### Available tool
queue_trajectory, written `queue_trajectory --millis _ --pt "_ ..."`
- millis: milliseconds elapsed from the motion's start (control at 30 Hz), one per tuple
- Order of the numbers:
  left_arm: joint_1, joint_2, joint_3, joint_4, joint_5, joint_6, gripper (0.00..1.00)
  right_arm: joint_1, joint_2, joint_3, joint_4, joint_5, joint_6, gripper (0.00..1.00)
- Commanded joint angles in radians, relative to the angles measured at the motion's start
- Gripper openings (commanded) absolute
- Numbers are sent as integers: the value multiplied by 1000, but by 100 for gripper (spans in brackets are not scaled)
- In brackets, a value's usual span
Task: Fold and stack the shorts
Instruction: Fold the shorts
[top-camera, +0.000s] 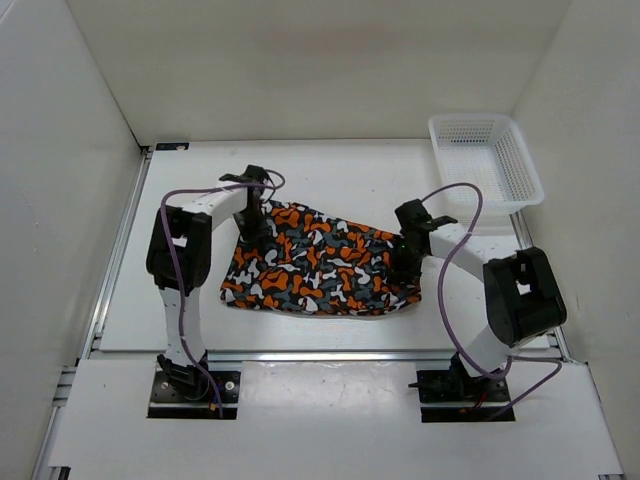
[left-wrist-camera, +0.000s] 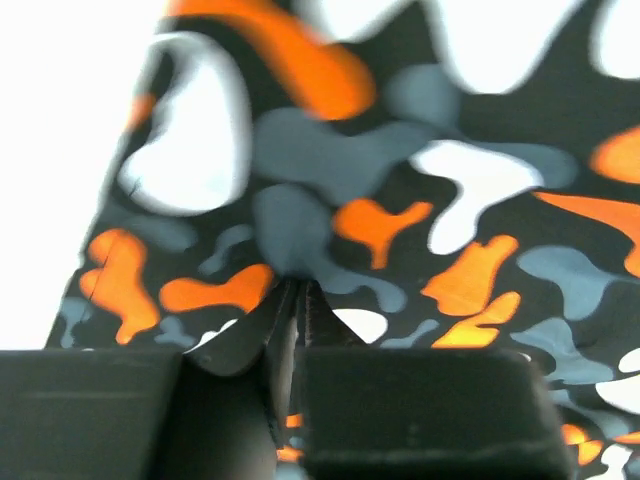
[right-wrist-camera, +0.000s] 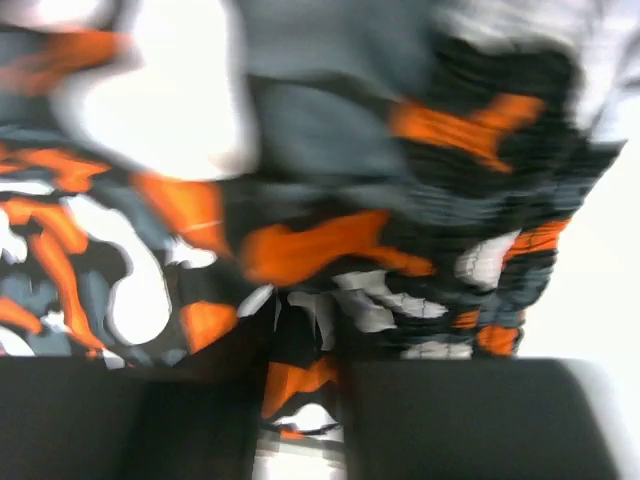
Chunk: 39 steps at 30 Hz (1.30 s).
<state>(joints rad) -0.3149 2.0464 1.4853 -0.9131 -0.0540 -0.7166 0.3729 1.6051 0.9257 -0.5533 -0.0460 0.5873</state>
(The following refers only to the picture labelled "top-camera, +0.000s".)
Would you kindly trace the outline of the camouflage patterned shorts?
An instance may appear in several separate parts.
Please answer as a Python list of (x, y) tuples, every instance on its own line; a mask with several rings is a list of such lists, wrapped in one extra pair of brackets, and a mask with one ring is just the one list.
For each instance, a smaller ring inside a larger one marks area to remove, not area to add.
[(296, 202), (262, 207), (260, 245), (238, 239), (220, 286), (228, 307), (309, 316), (378, 316), (422, 299), (419, 280), (392, 284), (398, 236)]

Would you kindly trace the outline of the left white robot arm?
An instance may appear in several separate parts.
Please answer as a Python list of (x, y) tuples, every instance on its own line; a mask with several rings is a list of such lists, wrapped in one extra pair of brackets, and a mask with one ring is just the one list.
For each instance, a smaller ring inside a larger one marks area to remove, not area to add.
[(161, 199), (146, 256), (146, 270), (159, 290), (167, 347), (157, 358), (171, 386), (186, 399), (220, 405), (222, 395), (208, 367), (201, 331), (200, 290), (212, 262), (212, 235), (233, 219), (240, 239), (259, 252), (270, 229), (262, 211), (266, 191), (285, 184), (280, 173), (250, 165), (225, 174), (212, 188), (172, 190)]

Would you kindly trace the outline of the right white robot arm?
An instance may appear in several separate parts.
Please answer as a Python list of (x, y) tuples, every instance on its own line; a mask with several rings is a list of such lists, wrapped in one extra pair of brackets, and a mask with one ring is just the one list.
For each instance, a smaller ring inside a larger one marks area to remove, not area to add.
[[(423, 260), (443, 261), (437, 280), (437, 301), (443, 325), (456, 353), (449, 367), (449, 387), (460, 399), (480, 393), (485, 379), (506, 376), (520, 347), (562, 325), (567, 309), (546, 253), (538, 247), (517, 250), (506, 258), (490, 259), (471, 244), (450, 216), (434, 217), (419, 199), (395, 210), (400, 236), (395, 241), (389, 282), (394, 286), (419, 283)], [(474, 339), (460, 342), (444, 301), (446, 268), (456, 265), (483, 283), (487, 326)]]

